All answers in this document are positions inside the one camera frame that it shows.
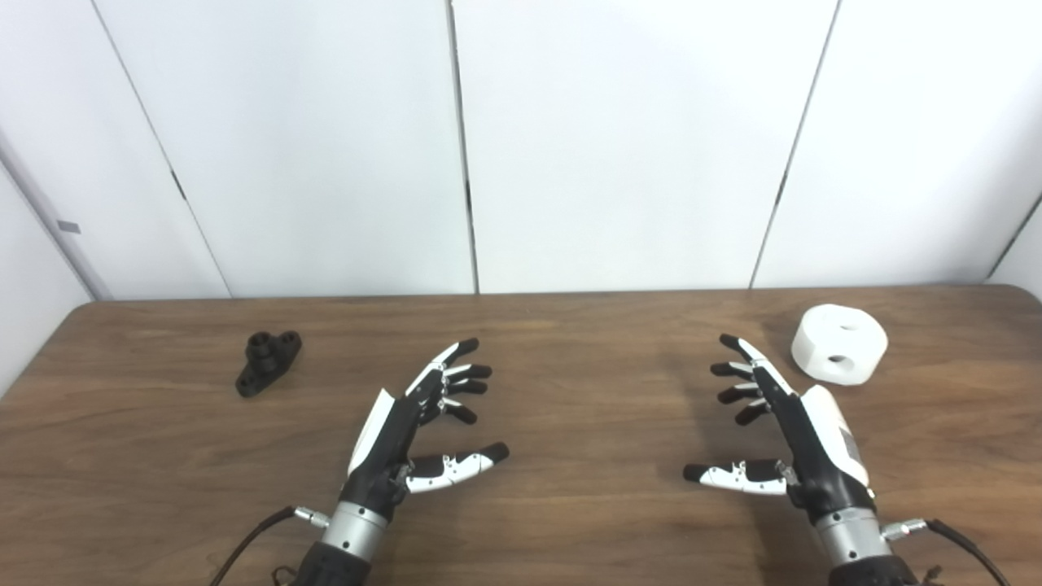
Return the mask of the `white and black right hand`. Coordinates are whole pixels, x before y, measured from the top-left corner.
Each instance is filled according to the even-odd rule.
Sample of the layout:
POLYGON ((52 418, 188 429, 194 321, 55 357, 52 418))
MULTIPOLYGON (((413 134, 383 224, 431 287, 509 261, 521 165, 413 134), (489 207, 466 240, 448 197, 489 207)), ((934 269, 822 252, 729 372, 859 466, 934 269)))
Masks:
POLYGON ((795 508, 805 511, 811 523, 844 509, 875 513, 866 467, 857 451, 852 432, 829 391, 817 385, 799 393, 748 341, 722 334, 720 343, 741 359, 711 365, 710 371, 715 376, 738 379, 718 394, 717 400, 723 405, 746 401, 734 416, 739 426, 748 426, 765 415, 774 416, 791 461, 688 464, 683 469, 684 480, 759 496, 788 496, 795 508))

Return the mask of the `white and black left hand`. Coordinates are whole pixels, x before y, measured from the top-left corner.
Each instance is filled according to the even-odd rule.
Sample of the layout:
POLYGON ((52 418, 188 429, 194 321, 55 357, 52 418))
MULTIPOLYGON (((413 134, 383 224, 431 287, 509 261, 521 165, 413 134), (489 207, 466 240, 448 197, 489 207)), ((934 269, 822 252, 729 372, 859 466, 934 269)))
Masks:
POLYGON ((458 394, 481 396, 493 371, 487 365, 458 364, 479 349, 479 339, 455 342, 432 357, 402 393, 379 391, 351 453, 341 503, 372 511, 387 522, 412 494, 449 488, 485 474, 510 456, 506 443, 451 455, 412 457, 417 431, 442 416, 474 424, 477 415, 458 394))

